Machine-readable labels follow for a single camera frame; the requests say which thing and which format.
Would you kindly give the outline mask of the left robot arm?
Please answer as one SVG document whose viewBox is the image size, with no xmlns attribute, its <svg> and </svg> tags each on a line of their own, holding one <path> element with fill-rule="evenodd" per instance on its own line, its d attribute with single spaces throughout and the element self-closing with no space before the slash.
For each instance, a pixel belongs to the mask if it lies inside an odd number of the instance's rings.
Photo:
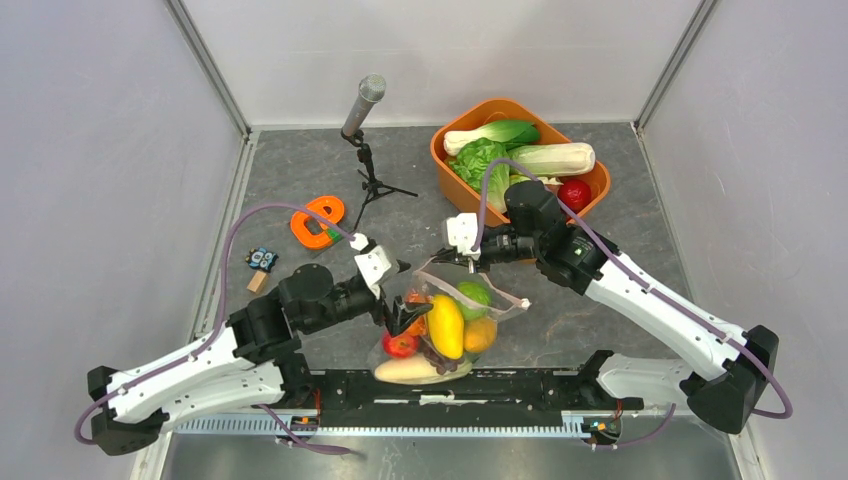
<svg viewBox="0 0 848 480">
<path fill-rule="evenodd" d="M 241 407 L 311 408 L 317 389 L 301 338 L 369 314 L 402 333 L 431 310 L 427 302 L 388 304 L 362 275 L 336 282 L 329 269 L 300 266 L 269 293 L 233 312 L 195 342 L 146 365 L 100 366 L 87 376 L 90 437 L 110 456 L 144 449 L 193 418 Z"/>
</svg>

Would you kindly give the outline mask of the clear zip top bag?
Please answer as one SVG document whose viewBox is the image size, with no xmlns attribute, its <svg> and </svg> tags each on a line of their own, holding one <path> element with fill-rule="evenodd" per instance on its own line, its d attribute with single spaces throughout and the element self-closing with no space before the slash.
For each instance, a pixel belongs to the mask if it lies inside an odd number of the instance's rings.
<svg viewBox="0 0 848 480">
<path fill-rule="evenodd" d="M 431 309 L 400 334 L 384 334 L 369 353 L 372 374 L 383 383 L 431 385 L 468 375 L 495 345 L 498 324 L 531 306 L 485 273 L 433 260 L 413 272 L 404 300 Z"/>
</svg>

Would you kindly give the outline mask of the red toy apple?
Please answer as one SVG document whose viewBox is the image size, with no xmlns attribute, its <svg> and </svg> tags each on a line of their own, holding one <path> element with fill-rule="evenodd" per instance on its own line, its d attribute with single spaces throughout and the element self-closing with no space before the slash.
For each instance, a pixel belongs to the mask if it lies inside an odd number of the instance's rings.
<svg viewBox="0 0 848 480">
<path fill-rule="evenodd" d="M 405 359 L 415 355 L 419 350 L 420 339 L 407 333 L 391 336 L 384 333 L 381 345 L 385 354 L 392 359 Z"/>
</svg>

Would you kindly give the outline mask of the green bumpy custard apple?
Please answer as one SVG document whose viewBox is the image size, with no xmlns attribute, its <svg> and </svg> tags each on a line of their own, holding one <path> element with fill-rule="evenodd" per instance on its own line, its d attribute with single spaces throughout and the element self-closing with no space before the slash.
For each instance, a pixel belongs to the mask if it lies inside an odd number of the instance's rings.
<svg viewBox="0 0 848 480">
<path fill-rule="evenodd" d="M 488 307 L 491 305 L 491 296 L 484 286 L 472 281 L 464 281 L 458 283 L 456 288 L 466 299 L 479 305 L 479 308 L 472 307 L 467 303 L 462 302 L 460 299 L 457 299 L 457 306 L 465 321 L 476 320 L 488 315 Z"/>
</svg>

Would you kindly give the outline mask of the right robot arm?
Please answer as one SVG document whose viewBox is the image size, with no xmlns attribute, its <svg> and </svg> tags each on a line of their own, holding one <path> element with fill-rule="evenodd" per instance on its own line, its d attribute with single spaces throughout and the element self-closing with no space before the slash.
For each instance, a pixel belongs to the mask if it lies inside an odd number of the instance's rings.
<svg viewBox="0 0 848 480">
<path fill-rule="evenodd" d="M 481 224 L 474 213 L 443 224 L 441 262 L 481 273 L 493 264 L 533 261 L 550 282 L 627 317 L 679 356 L 678 361 L 598 355 L 577 382 L 580 400 L 602 408 L 614 398 L 685 403 L 707 425 L 738 434 L 774 378 L 776 333 L 727 322 L 696 306 L 638 266 L 613 242 L 569 222 L 556 195 L 525 181 L 506 192 L 510 221 Z"/>
</svg>

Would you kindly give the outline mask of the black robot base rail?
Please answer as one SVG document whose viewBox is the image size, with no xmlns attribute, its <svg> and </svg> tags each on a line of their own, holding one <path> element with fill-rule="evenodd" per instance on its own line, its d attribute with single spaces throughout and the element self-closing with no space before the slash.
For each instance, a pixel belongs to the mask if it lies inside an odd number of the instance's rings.
<svg viewBox="0 0 848 480">
<path fill-rule="evenodd" d="M 548 427 L 564 411 L 640 410 L 638 397 L 608 394 L 590 373 L 550 368 L 475 369 L 430 385 L 376 380 L 368 370 L 315 372 L 304 400 L 275 409 L 318 412 L 322 427 Z"/>
</svg>

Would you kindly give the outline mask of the purple toy grapes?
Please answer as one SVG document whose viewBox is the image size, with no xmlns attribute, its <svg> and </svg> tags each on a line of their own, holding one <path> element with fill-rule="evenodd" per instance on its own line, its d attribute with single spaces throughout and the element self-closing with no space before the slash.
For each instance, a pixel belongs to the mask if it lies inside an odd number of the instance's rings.
<svg viewBox="0 0 848 480">
<path fill-rule="evenodd" d="M 437 375 L 446 375 L 458 370 L 460 362 L 443 357 L 436 350 L 431 349 L 428 345 L 424 345 L 421 354 L 430 366 L 435 369 Z"/>
</svg>

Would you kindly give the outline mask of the small orange toy pumpkin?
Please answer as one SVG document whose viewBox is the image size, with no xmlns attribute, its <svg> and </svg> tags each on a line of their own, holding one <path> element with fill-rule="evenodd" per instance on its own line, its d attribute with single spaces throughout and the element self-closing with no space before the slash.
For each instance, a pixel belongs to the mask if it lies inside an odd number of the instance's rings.
<svg viewBox="0 0 848 480">
<path fill-rule="evenodd" d="M 407 303 L 431 303 L 431 298 L 418 293 L 416 291 L 411 291 L 406 296 Z M 426 315 L 419 316 L 406 330 L 405 334 L 408 334 L 413 337 L 423 336 L 427 334 L 427 323 L 426 323 Z"/>
</svg>

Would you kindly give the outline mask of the yellow toy lemon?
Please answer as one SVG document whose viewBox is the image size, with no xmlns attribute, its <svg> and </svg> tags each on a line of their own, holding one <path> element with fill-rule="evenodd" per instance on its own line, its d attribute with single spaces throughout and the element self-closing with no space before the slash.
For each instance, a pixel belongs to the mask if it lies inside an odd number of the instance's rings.
<svg viewBox="0 0 848 480">
<path fill-rule="evenodd" d="M 455 300 L 437 294 L 432 298 L 433 308 L 426 314 L 430 340 L 443 357 L 458 360 L 463 356 L 464 318 Z"/>
</svg>

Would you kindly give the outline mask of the yellow orange toy fruit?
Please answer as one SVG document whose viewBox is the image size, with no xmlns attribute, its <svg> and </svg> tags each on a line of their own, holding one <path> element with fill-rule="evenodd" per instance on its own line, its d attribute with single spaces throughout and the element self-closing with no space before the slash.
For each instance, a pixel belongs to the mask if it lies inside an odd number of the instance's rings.
<svg viewBox="0 0 848 480">
<path fill-rule="evenodd" d="M 463 348 L 469 353 L 488 350 L 497 339 L 497 323 L 489 317 L 479 317 L 465 323 Z"/>
</svg>

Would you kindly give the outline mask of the white daikon radish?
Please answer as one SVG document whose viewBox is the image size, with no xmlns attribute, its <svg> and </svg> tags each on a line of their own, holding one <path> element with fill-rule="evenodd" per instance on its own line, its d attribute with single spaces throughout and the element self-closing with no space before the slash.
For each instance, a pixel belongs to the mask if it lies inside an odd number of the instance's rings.
<svg viewBox="0 0 848 480">
<path fill-rule="evenodd" d="M 387 360 L 376 367 L 374 377 L 381 382 L 400 385 L 429 385 L 443 383 L 468 375 L 473 364 L 461 362 L 453 371 L 438 373 L 437 368 L 422 354 L 404 359 Z"/>
</svg>

